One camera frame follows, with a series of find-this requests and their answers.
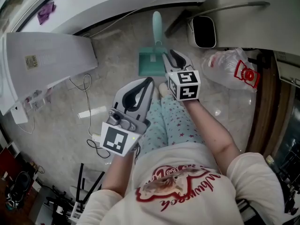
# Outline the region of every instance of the pajama pants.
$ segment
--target pajama pants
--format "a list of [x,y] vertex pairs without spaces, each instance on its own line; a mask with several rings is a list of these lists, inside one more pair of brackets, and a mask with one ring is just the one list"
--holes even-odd
[[172,95],[152,100],[147,119],[151,125],[140,139],[139,157],[178,143],[204,144],[186,109]]

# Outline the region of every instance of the plastic bag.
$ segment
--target plastic bag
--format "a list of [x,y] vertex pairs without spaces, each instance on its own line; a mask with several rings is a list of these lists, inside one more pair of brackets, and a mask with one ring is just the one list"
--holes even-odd
[[256,92],[260,79],[241,48],[208,54],[202,63],[204,75],[229,89]]

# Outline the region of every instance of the white cable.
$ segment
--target white cable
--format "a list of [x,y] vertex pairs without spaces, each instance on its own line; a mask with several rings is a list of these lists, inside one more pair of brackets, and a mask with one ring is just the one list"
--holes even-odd
[[24,130],[19,124],[17,124],[17,125],[18,125],[18,127],[19,127],[21,130],[23,130],[25,133],[33,134],[33,130],[34,130],[35,124],[36,124],[36,122],[34,121],[34,114],[33,114],[33,127],[32,127],[32,131],[31,131],[31,132],[28,132],[28,131]]
[[[85,83],[84,83],[84,79],[86,76],[89,76],[90,77],[90,84],[87,88],[85,88]],[[77,88],[79,89],[80,91],[82,92],[85,92],[85,97],[86,97],[86,103],[88,105],[88,109],[89,109],[89,112],[90,112],[90,101],[89,101],[89,97],[88,97],[88,94],[87,94],[87,90],[90,88],[90,86],[92,85],[92,77],[89,75],[89,74],[86,74],[83,76],[83,89],[80,89],[79,87],[77,87],[71,80],[71,78],[69,78],[70,82]],[[92,137],[92,134],[90,134],[90,124],[89,124],[89,128],[88,128],[88,134]]]
[[143,8],[147,7],[148,5],[150,5],[151,3],[156,2],[156,1],[157,1],[157,0],[153,0],[153,1],[151,1],[150,3],[146,4],[144,7],[139,8],[139,9],[136,9],[136,10],[133,10],[132,12],[130,12],[130,13],[126,14],[125,16],[119,18],[118,20],[114,21],[112,24],[110,24],[110,25],[107,26],[106,28],[102,29],[101,31],[96,32],[95,34],[91,35],[90,38],[93,37],[93,36],[95,36],[95,35],[97,35],[97,34],[99,34],[100,32],[103,32],[104,30],[110,28],[111,26],[113,26],[114,24],[116,24],[118,21],[120,21],[120,20],[122,20],[123,18],[129,16],[130,14],[133,14],[134,12],[143,9]]

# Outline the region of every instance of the gray tile floor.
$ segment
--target gray tile floor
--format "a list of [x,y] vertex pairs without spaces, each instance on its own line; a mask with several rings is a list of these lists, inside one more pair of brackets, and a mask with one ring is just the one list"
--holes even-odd
[[[167,27],[182,8],[159,10],[164,27]],[[106,121],[116,91],[132,80],[138,79],[138,49],[153,44],[153,11],[129,16],[118,22],[101,35],[95,36],[93,46],[99,66],[90,71],[92,85],[88,90],[91,109],[97,114],[91,117],[91,133],[101,132],[101,124]],[[90,33],[100,30],[95,28]],[[247,145],[253,114],[255,94],[243,90],[229,90],[222,85],[207,80],[201,71],[204,50],[188,44],[185,28],[175,36],[164,39],[168,49],[175,49],[189,56],[200,72],[200,101],[232,134],[238,147],[244,151]],[[72,78],[75,84],[82,84],[83,75]],[[155,78],[156,84],[164,78]],[[35,114],[35,130],[26,134],[14,123],[11,114],[1,117],[1,123],[9,136],[23,153],[30,156],[45,169],[40,178],[50,185],[69,191],[69,186],[77,184],[79,164],[85,163],[90,169],[106,171],[112,156],[102,159],[94,149],[86,144],[89,116],[79,118],[79,113],[87,114],[85,94],[69,81],[57,85],[51,95],[51,102]],[[23,127],[30,131],[32,120]]]

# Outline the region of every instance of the teal dustpan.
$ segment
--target teal dustpan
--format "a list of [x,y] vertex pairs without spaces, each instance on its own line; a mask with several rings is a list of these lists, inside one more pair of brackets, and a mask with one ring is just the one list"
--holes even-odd
[[163,25],[159,12],[154,12],[152,18],[155,46],[143,47],[139,51],[139,76],[165,76],[163,54],[168,50],[162,45]]

